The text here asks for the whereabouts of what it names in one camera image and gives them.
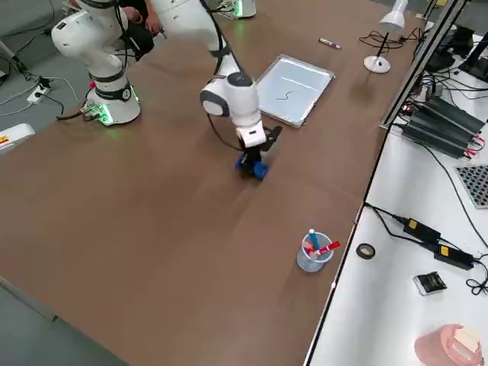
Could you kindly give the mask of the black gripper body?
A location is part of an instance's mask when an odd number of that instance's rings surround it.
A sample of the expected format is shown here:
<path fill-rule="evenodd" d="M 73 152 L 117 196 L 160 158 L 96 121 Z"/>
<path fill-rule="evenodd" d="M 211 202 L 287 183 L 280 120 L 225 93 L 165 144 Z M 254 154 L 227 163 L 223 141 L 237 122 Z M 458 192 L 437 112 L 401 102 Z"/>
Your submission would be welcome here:
<path fill-rule="evenodd" d="M 266 146 L 267 146 L 267 143 L 264 142 L 264 143 L 260 143 L 260 144 L 255 145 L 255 146 L 247 147 L 245 145 L 244 140 L 239 139 L 239 147 L 241 149 L 242 154 L 244 154 L 245 156 L 261 157 L 262 151 Z"/>

